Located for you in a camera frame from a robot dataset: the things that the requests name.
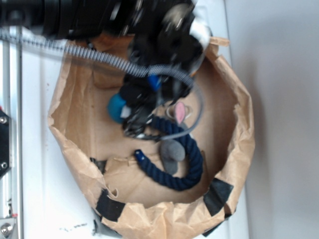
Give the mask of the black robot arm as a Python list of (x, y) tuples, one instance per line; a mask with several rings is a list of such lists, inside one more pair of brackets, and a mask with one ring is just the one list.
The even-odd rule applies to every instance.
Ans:
[[(126, 136), (166, 140), (186, 136), (185, 111), (176, 106), (174, 122), (156, 116), (159, 106), (176, 104), (191, 91), (203, 97), (195, 73), (204, 59), (211, 31), (195, 15), (193, 0), (3, 0), (0, 38), (15, 44), (61, 51), (106, 63), (125, 73), (107, 109)], [(88, 40), (107, 33), (134, 38), (127, 58), (93, 47), (62, 45), (60, 39)]]

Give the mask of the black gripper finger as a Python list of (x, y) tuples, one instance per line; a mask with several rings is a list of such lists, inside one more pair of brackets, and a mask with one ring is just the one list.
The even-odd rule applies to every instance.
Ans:
[(141, 140), (160, 141), (160, 135), (145, 134), (145, 129), (153, 121), (153, 110), (145, 106), (135, 108), (124, 105), (121, 110), (124, 136)]
[(127, 105), (144, 103), (150, 96), (150, 86), (145, 81), (126, 81), (120, 88), (120, 96)]

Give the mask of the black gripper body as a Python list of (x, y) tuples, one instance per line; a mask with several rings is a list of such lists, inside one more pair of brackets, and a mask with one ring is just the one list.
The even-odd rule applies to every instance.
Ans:
[[(193, 74), (208, 47), (211, 31), (196, 17), (193, 4), (145, 4), (134, 14), (129, 33), (135, 36), (129, 45), (131, 62), (140, 66), (172, 65)], [(173, 77), (150, 73), (127, 81), (145, 81), (151, 88), (148, 100), (186, 97), (190, 88)]]

